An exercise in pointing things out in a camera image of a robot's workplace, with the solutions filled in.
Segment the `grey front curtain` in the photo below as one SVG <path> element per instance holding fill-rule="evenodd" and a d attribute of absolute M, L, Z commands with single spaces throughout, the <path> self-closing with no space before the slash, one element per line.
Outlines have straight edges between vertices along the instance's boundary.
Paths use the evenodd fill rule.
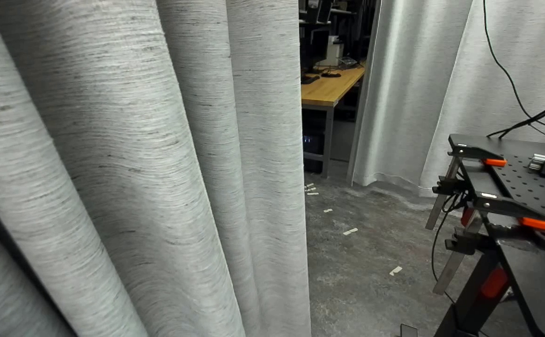
<path fill-rule="evenodd" d="M 295 0 L 0 0 L 0 337 L 310 337 Z"/>

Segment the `grey curtain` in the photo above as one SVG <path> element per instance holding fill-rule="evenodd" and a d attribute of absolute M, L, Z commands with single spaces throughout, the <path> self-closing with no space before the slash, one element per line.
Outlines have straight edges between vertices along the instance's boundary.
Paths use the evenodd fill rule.
<path fill-rule="evenodd" d="M 0 337 L 310 337 L 295 0 L 0 0 Z"/>
<path fill-rule="evenodd" d="M 348 178 L 426 195 L 447 137 L 545 109 L 545 0 L 380 0 Z"/>

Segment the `wooden top desk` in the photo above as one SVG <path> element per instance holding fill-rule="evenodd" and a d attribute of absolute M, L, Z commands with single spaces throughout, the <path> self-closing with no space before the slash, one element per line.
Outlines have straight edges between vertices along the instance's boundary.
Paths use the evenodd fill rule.
<path fill-rule="evenodd" d="M 301 87 L 301 107 L 323 115 L 323 147 L 320 154 L 305 152 L 308 162 L 322 165 L 320 176 L 325 178 L 331 162 L 333 118 L 340 100 L 363 79 L 365 68 L 355 66 L 337 70 L 333 77 L 318 77 Z"/>

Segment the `grey back curtain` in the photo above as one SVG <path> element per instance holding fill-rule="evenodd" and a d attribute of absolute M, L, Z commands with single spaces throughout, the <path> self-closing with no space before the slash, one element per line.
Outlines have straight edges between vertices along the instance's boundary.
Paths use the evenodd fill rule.
<path fill-rule="evenodd" d="M 447 137 L 545 109 L 545 0 L 380 0 L 348 178 L 426 195 Z"/>

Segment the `black perforated work table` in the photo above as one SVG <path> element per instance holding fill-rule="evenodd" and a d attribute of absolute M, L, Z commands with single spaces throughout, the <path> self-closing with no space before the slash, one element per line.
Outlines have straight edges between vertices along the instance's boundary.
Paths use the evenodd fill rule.
<path fill-rule="evenodd" d="M 460 227 L 438 283 L 441 293 L 466 255 L 471 276 L 449 306 L 434 337 L 479 337 L 505 294 L 513 294 L 531 337 L 545 337 L 545 163 L 543 143 L 451 135 L 451 163 L 434 188 L 453 199 Z"/>

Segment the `orange handled clamp upper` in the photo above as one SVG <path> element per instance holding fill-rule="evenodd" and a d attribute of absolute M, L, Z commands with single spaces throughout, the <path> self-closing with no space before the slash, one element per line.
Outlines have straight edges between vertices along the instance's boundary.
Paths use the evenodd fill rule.
<path fill-rule="evenodd" d="M 484 148 L 477 148 L 477 147 L 456 145 L 453 148 L 453 154 L 456 158 L 477 160 L 484 167 L 505 167 L 507 165 L 507 162 L 501 156 L 492 154 Z"/>

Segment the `orange handled clamp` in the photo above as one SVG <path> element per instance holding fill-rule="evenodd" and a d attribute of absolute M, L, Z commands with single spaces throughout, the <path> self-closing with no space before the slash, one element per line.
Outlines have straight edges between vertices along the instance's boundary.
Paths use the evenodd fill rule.
<path fill-rule="evenodd" d="M 477 160 L 484 167 L 505 167 L 507 165 L 507 162 L 501 156 L 492 154 L 484 148 L 477 148 L 477 147 L 456 145 L 453 148 L 453 154 L 456 158 Z"/>
<path fill-rule="evenodd" d="M 477 199 L 475 208 L 481 214 L 498 214 L 514 218 L 520 227 L 545 235 L 545 214 L 511 199 Z"/>

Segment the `orange handled clamp lower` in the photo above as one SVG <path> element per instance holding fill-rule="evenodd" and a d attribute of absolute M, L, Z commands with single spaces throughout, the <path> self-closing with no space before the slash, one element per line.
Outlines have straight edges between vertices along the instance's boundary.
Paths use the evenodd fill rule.
<path fill-rule="evenodd" d="M 545 235 L 545 214 L 511 199 L 477 199 L 475 208 L 481 214 L 498 214 L 514 218 L 520 227 Z"/>

